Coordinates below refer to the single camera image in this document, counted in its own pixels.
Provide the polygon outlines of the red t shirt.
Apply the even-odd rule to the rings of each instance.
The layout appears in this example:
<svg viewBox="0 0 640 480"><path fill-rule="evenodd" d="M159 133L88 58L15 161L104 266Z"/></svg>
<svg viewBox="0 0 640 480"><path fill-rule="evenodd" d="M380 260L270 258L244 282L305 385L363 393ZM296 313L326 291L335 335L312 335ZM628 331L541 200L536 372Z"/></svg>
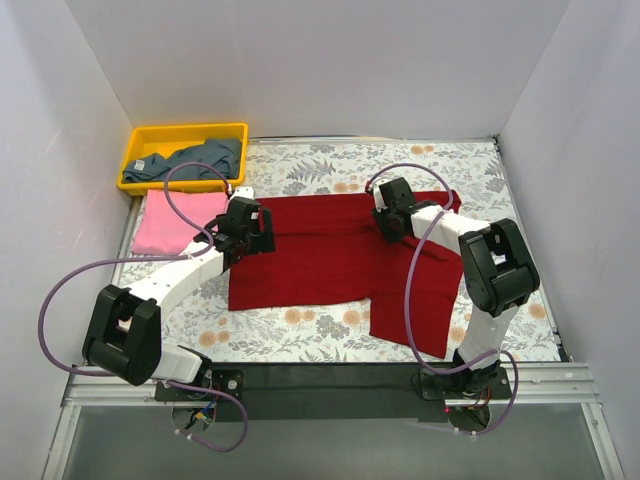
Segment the red t shirt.
<svg viewBox="0 0 640 480"><path fill-rule="evenodd" d="M244 257L230 270L228 307L334 305L368 299L370 332L405 344L403 305L409 264L418 244L387 243L364 194L262 198L272 212L275 251ZM427 242L411 293L418 349L442 358L462 276L458 255Z"/></svg>

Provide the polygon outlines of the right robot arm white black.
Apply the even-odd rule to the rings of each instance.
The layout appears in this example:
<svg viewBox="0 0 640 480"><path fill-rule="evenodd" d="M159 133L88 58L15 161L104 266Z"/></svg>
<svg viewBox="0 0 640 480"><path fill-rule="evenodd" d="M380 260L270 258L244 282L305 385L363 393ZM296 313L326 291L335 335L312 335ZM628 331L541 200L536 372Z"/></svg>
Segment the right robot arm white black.
<svg viewBox="0 0 640 480"><path fill-rule="evenodd" d="M419 201L406 179L399 177L376 186L369 180L365 192L373 197L371 211L383 236L399 241L419 240L409 264L404 288L403 315L408 344L421 367L432 375L453 376L454 389L475 397L489 384L489 367L499 364L509 324L518 309L540 286L540 276L516 222L479 221L453 211L454 195L446 188L444 205ZM458 255L466 291L472 301L471 319L448 369L428 365L417 348L411 319L411 293L418 259L427 242Z"/></svg>

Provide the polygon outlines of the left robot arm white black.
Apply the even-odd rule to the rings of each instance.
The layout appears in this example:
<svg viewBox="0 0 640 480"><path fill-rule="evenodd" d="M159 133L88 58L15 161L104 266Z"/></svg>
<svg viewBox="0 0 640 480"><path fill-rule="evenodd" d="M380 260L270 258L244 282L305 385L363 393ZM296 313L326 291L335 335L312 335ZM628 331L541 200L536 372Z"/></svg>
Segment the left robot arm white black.
<svg viewBox="0 0 640 480"><path fill-rule="evenodd" d="M214 244L199 234L171 261L124 288L105 287L96 304L82 348L83 359L138 386L148 380L176 381L193 400L205 398L213 377L206 358L162 340L162 316L202 284L224 274L243 257L275 250L271 211L251 187L232 194L225 213L206 225Z"/></svg>

